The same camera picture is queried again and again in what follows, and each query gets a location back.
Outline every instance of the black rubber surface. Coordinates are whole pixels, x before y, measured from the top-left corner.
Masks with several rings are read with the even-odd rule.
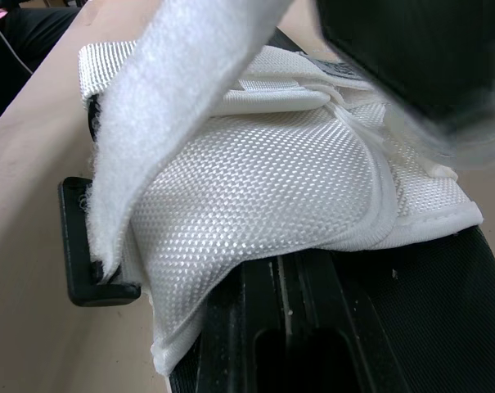
[[[169,376],[172,393],[191,393],[196,391],[196,375],[200,356],[200,338],[187,352]]]
[[[365,289],[413,392],[495,392],[495,259],[479,228],[339,253]]]

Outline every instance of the beige table surface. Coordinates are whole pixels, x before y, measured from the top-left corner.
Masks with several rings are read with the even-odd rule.
[[[77,54],[87,43],[137,38],[159,0],[93,0],[0,119],[0,392],[165,391],[152,367],[151,309],[80,309],[68,301],[56,186],[90,176],[92,142],[79,100]],[[334,58],[308,0],[281,28]],[[495,172],[461,175],[486,218],[495,253]]]

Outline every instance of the black plastic clip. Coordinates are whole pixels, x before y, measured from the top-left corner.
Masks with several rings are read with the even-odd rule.
[[[101,262],[91,261],[85,225],[85,192],[91,183],[87,178],[66,178],[58,187],[69,298],[81,307],[128,305],[140,297],[140,287],[101,283]]]

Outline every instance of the white nylon pad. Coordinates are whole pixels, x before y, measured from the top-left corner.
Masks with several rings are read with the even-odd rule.
[[[187,318],[241,261],[327,243],[362,250],[386,236],[396,204],[384,165],[325,108],[208,120],[131,218],[157,367],[188,350],[200,324]]]
[[[397,198],[404,198],[387,160],[371,147],[382,140],[371,137],[382,131],[383,106],[352,115],[343,109],[373,95],[337,88],[307,59],[274,48],[262,53],[273,61],[257,56],[248,66],[287,0],[175,4],[164,3],[104,93],[88,212],[90,248],[106,277],[122,263],[128,280],[133,267],[144,270],[155,311],[152,352],[163,374],[200,332],[205,296],[238,263],[314,246],[355,251],[394,244]],[[197,38],[187,40],[185,29]],[[241,88],[226,94],[245,69]],[[275,76],[261,84],[252,79]],[[275,95],[263,88],[273,82]],[[302,89],[306,82],[310,87]],[[296,111],[299,100],[291,101],[298,97],[287,94],[295,84],[310,111]],[[273,105],[287,112],[209,118],[227,97],[234,113],[245,109],[231,93],[252,95],[259,111]],[[325,94],[331,102],[319,107]],[[400,190],[415,170],[406,168],[404,180],[395,171]],[[424,184],[405,194],[409,206],[432,195]],[[458,195],[448,198],[450,205]],[[416,218],[417,211],[407,215]]]
[[[373,250],[427,242],[457,233],[484,218],[478,206],[461,190],[454,178],[429,176],[420,156],[384,129],[385,104],[360,106],[352,114],[367,127],[385,132],[392,151],[387,161],[393,176],[398,218],[389,236]]]

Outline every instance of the white strap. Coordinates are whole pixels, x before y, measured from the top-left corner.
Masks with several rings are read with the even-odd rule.
[[[135,42],[93,43],[80,50],[80,92],[86,108],[92,96],[107,90],[135,45]],[[262,51],[257,57],[263,58],[260,62],[264,63],[270,62],[274,55],[272,51]],[[309,111],[330,99],[328,94],[303,88],[295,79],[278,73],[264,77],[248,74],[225,94],[211,115]]]
[[[137,200],[268,41],[289,4],[199,0],[187,7],[181,0],[163,2],[137,43],[140,50],[124,63],[103,102],[88,237],[106,277],[119,266]],[[199,39],[187,39],[191,36]],[[188,54],[193,62],[187,62]],[[130,87],[133,81],[141,88]],[[157,107],[154,115],[146,111],[150,105]],[[144,113],[138,124],[131,115],[135,112]],[[133,143],[123,143],[130,135]],[[119,198],[106,199],[115,192]]]

